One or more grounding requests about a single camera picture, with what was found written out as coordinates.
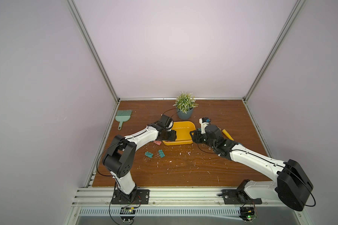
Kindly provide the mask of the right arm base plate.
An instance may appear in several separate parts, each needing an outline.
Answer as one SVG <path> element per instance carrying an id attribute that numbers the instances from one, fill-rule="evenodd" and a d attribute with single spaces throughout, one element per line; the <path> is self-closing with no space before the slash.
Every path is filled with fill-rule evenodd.
<path id="1" fill-rule="evenodd" d="M 217 194 L 224 200 L 224 204 L 262 204 L 260 198 L 252 199 L 242 190 L 223 189 L 221 193 Z"/>

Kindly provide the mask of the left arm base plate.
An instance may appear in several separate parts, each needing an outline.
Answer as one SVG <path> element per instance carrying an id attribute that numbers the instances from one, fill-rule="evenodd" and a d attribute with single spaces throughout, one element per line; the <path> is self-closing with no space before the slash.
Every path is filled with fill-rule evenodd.
<path id="1" fill-rule="evenodd" d="M 150 190 L 149 189 L 134 189 L 130 194 L 125 194 L 120 189 L 115 190 L 111 203 L 117 205 L 128 204 L 143 204 L 149 203 Z"/>

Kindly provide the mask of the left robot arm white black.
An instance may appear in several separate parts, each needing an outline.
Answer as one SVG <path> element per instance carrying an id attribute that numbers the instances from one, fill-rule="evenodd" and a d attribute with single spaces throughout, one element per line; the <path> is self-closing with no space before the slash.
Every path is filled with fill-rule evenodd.
<path id="1" fill-rule="evenodd" d="M 102 156 L 103 166 L 115 179 L 118 189 L 125 198 L 132 200 L 137 192 L 130 170 L 136 151 L 153 141 L 175 141 L 176 131 L 172 130 L 174 121 L 163 114 L 161 118 L 148 124 L 143 130 L 129 136 L 117 135 Z"/>

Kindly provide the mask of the teal binder clip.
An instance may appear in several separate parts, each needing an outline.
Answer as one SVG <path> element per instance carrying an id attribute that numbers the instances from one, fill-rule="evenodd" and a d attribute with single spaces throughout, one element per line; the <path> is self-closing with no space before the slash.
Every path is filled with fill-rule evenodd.
<path id="1" fill-rule="evenodd" d="M 153 154 L 150 153 L 150 152 L 145 152 L 145 156 L 149 157 L 149 158 L 152 158 L 153 157 Z"/>
<path id="2" fill-rule="evenodd" d="M 158 154 L 161 158 L 165 157 L 163 150 L 158 150 Z"/>

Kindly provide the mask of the yellow plastic storage box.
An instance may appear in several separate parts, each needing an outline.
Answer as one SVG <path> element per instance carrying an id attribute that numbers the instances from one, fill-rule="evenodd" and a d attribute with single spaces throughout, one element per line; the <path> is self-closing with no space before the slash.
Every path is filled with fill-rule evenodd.
<path id="1" fill-rule="evenodd" d="M 184 144 L 192 144 L 192 137 L 190 135 L 191 131 L 194 131 L 195 125 L 190 121 L 183 122 L 174 122 L 172 127 L 172 131 L 176 131 L 176 140 L 175 141 L 163 141 L 165 145 L 184 145 Z"/>

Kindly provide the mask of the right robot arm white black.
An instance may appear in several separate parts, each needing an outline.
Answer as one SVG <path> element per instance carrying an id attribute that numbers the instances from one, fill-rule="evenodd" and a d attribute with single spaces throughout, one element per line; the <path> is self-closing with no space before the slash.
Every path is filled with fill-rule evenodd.
<path id="1" fill-rule="evenodd" d="M 190 136 L 193 142 L 207 145 L 218 156 L 241 163 L 270 179 L 268 182 L 242 182 L 237 194 L 247 201 L 271 199 L 281 201 L 292 210 L 303 211 L 308 199 L 313 196 L 313 184 L 295 160 L 282 161 L 254 152 L 225 138 L 216 125 L 191 131 Z"/>

